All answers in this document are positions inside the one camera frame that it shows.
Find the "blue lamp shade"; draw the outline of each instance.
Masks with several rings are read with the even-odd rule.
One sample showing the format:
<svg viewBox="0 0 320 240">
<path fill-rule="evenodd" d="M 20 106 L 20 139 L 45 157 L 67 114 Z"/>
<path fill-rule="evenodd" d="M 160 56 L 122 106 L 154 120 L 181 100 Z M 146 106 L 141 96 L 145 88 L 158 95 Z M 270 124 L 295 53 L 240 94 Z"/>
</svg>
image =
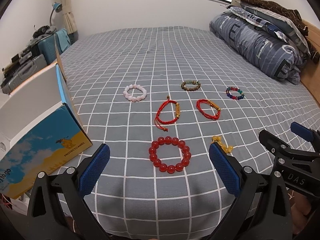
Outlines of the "blue lamp shade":
<svg viewBox="0 0 320 240">
<path fill-rule="evenodd" d="M 53 9 L 55 10 L 56 13 L 62 11 L 62 4 L 61 3 L 54 2 L 52 4 L 52 7 L 53 7 Z"/>
</svg>

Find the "beaded bracelet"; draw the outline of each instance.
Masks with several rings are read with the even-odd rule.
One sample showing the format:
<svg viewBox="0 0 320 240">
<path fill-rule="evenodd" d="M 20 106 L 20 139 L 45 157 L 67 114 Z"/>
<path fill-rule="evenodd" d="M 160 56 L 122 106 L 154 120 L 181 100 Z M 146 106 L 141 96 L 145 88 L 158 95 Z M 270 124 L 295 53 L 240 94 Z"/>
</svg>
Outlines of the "beaded bracelet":
<svg viewBox="0 0 320 240">
<path fill-rule="evenodd" d="M 129 95 L 128 93 L 128 90 L 130 89 L 139 89 L 141 92 L 142 92 L 142 95 L 141 96 L 137 96 L 137 97 L 133 97 L 132 95 Z M 130 85 L 130 86 L 126 86 L 124 91 L 123 91 L 123 95 L 126 99 L 128 99 L 129 101 L 132 101 L 132 102 L 136 102 L 136 101 L 141 101 L 142 99 L 145 99 L 146 96 L 147 96 L 147 91 L 145 88 L 143 88 L 141 85 L 137 85 L 137 84 L 134 84 L 134 85 Z"/>
<path fill-rule="evenodd" d="M 235 96 L 230 94 L 230 90 L 237 91 L 241 95 L 239 97 L 235 97 Z M 244 98 L 244 93 L 240 89 L 234 88 L 234 87 L 228 87 L 227 90 L 226 90 L 226 94 L 227 94 L 227 97 L 230 97 L 231 99 L 234 99 L 234 100 L 240 100 L 240 99 Z"/>
<path fill-rule="evenodd" d="M 177 163 L 175 166 L 174 165 L 169 165 L 162 163 L 160 159 L 158 159 L 157 156 L 157 149 L 159 148 L 159 145 L 164 145 L 164 144 L 172 144 L 175 146 L 178 146 L 182 153 L 183 153 L 183 159 L 181 162 Z M 149 148 L 149 159 L 153 162 L 153 165 L 156 168 L 159 168 L 159 171 L 161 172 L 168 172 L 170 174 L 174 173 L 175 171 L 183 171 L 183 167 L 186 167 L 190 163 L 190 158 L 191 158 L 191 153 L 190 153 L 190 148 L 186 146 L 185 141 L 179 140 L 178 138 L 174 137 L 171 138 L 170 136 L 167 136 L 166 138 L 159 137 L 157 141 L 153 141 L 151 143 L 151 147 Z"/>
<path fill-rule="evenodd" d="M 180 105 L 179 105 L 179 103 L 177 103 L 177 102 L 174 101 L 174 100 L 170 100 L 170 97 L 169 97 L 169 96 L 167 96 L 167 99 L 168 99 L 168 100 L 165 101 L 165 102 L 163 102 L 163 103 L 161 104 L 161 106 L 159 107 L 158 112 L 157 112 L 156 117 L 155 117 L 155 120 L 154 120 L 155 126 L 156 126 L 157 128 L 159 128 L 159 129 L 165 131 L 165 132 L 168 131 L 168 128 L 164 128 L 164 127 L 162 127 L 160 124 L 173 124 L 173 123 L 175 123 L 175 122 L 180 118 Z M 171 121 L 162 121 L 162 120 L 159 118 L 159 115 L 160 115 L 161 111 L 165 108 L 165 106 L 167 106 L 169 103 L 173 103 L 173 104 L 176 105 L 176 111 L 175 111 L 175 116 L 176 116 L 176 117 L 175 117 L 173 120 L 171 120 Z"/>
<path fill-rule="evenodd" d="M 215 115 L 210 115 L 210 114 L 205 113 L 205 112 L 201 109 L 201 107 L 200 107 L 200 104 L 201 104 L 201 103 L 204 103 L 204 104 L 207 104 L 207 105 L 209 105 L 209 106 L 211 106 L 211 107 L 214 107 L 218 112 L 217 112 Z M 197 103 L 196 103 L 196 107 L 197 107 L 197 109 L 199 110 L 199 112 L 200 112 L 201 114 L 203 114 L 203 115 L 204 115 L 206 118 L 208 118 L 208 119 L 218 120 L 219 117 L 220 117 L 220 112 L 221 112 L 220 107 L 217 106 L 215 103 L 211 102 L 211 101 L 208 100 L 208 99 L 199 99 L 199 100 L 197 101 Z"/>
<path fill-rule="evenodd" d="M 187 88 L 187 87 L 186 87 L 186 84 L 192 84 L 192 85 L 197 85 L 197 86 L 194 87 L 194 88 Z M 195 80 L 193 80 L 193 81 L 187 80 L 187 81 L 185 81 L 185 82 L 183 82 L 183 83 L 181 84 L 181 88 L 182 88 L 183 90 L 185 90 L 185 91 L 196 91 L 196 90 L 198 90 L 200 87 L 201 87 L 200 82 L 199 82 L 199 81 L 195 81 Z"/>
<path fill-rule="evenodd" d="M 218 142 L 218 144 L 220 145 L 222 150 L 224 150 L 225 153 L 231 153 L 232 152 L 233 146 L 227 147 L 225 144 L 223 144 L 223 142 L 221 141 L 221 137 L 220 136 L 212 136 L 211 139 L 212 139 L 212 143 Z"/>
</svg>

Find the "gray suitcase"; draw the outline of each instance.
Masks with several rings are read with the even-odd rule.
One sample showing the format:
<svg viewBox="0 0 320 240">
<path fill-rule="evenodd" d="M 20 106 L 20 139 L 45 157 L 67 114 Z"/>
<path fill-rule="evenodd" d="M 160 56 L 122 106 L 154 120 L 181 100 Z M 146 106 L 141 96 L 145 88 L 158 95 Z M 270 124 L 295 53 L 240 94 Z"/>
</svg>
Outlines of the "gray suitcase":
<svg viewBox="0 0 320 240">
<path fill-rule="evenodd" d="M 19 70 L 16 71 L 12 79 L 10 79 L 10 81 L 2 88 L 3 93 L 9 95 L 20 84 L 22 84 L 22 82 L 46 66 L 47 62 L 42 54 L 26 62 L 21 66 L 21 68 L 19 68 Z"/>
</svg>

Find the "red string bracelet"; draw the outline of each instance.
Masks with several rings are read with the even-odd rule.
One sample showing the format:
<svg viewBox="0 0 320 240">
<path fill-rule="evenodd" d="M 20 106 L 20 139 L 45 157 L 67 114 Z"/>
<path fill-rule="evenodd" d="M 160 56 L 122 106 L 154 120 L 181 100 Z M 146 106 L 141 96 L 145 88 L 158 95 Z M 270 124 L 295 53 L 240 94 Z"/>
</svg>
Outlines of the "red string bracelet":
<svg viewBox="0 0 320 240">
<path fill-rule="evenodd" d="M 164 145 L 164 144 L 172 144 L 172 145 L 177 145 L 182 153 L 183 153 L 183 159 L 181 162 L 177 163 L 175 166 L 174 165 L 169 165 L 162 163 L 160 159 L 158 159 L 157 156 L 157 149 L 159 148 L 159 145 Z M 190 148 L 186 146 L 185 141 L 179 140 L 178 138 L 174 137 L 171 138 L 170 136 L 167 136 L 166 138 L 159 137 L 157 141 L 153 141 L 151 143 L 151 147 L 149 148 L 149 159 L 153 162 L 153 165 L 156 168 L 159 168 L 159 171 L 161 172 L 168 172 L 170 174 L 174 173 L 175 171 L 183 171 L 183 167 L 186 167 L 190 163 L 190 158 L 191 158 L 191 153 L 190 153 Z"/>
<path fill-rule="evenodd" d="M 165 132 L 168 131 L 168 128 L 164 128 L 161 126 L 161 124 L 173 124 L 175 123 L 179 118 L 180 118 L 180 105 L 179 103 L 177 103 L 176 101 L 174 100 L 170 100 L 170 97 L 167 96 L 167 101 L 163 102 L 161 104 L 161 106 L 159 107 L 158 109 L 158 112 L 156 114 L 156 117 L 155 117 L 155 126 Z M 176 111 L 175 111 L 175 119 L 171 120 L 171 121 L 162 121 L 160 118 L 159 118 L 159 115 L 161 113 L 161 111 L 169 104 L 169 103 L 172 103 L 172 104 L 175 104 L 176 105 Z"/>
<path fill-rule="evenodd" d="M 215 115 L 210 115 L 210 114 L 205 113 L 200 107 L 201 103 L 207 104 L 207 105 L 215 108 L 218 112 Z M 197 106 L 197 109 L 199 110 L 199 112 L 201 114 L 203 114 L 206 118 L 212 119 L 212 120 L 218 120 L 219 119 L 221 109 L 220 109 L 219 106 L 217 106 L 215 103 L 211 102 L 210 100 L 208 100 L 208 99 L 199 99 L 197 101 L 197 103 L 196 103 L 196 106 Z"/>
</svg>

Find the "gray comforter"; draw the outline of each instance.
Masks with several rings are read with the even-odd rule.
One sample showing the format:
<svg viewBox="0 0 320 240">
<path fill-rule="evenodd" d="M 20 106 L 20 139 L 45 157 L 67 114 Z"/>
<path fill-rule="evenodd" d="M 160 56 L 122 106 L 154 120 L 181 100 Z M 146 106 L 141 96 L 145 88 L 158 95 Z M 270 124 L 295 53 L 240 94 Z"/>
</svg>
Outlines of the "gray comforter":
<svg viewBox="0 0 320 240">
<path fill-rule="evenodd" d="M 258 142 L 259 130 L 267 129 L 292 147 L 307 150 L 311 145 L 290 132 L 291 122 L 315 130 L 320 125 L 320 110 L 302 85 L 268 77 L 208 31 L 161 27 L 99 33 L 77 41 L 62 60 L 93 146 L 57 172 L 77 166 L 101 143 L 110 146 L 111 159 L 85 201 L 103 228 L 119 236 L 193 239 L 215 229 L 234 197 L 208 158 L 212 135 L 221 135 L 234 146 L 232 153 L 242 165 L 270 173 L 273 158 Z M 183 91 L 180 85 L 185 80 L 198 80 L 201 88 Z M 123 91 L 135 83 L 148 95 L 132 103 Z M 229 86 L 240 88 L 245 99 L 228 98 Z M 139 90 L 133 93 L 141 95 Z M 153 119 L 167 95 L 180 103 L 181 116 L 163 132 Z M 199 113 L 200 98 L 221 107 L 218 121 Z M 173 115 L 169 105 L 160 117 L 167 121 Z M 190 165 L 182 172 L 161 173 L 148 159 L 151 141 L 167 135 L 190 147 Z M 167 164 L 181 160 L 174 146 L 161 146 L 157 154 Z M 63 196 L 60 199 L 68 213 Z"/>
</svg>

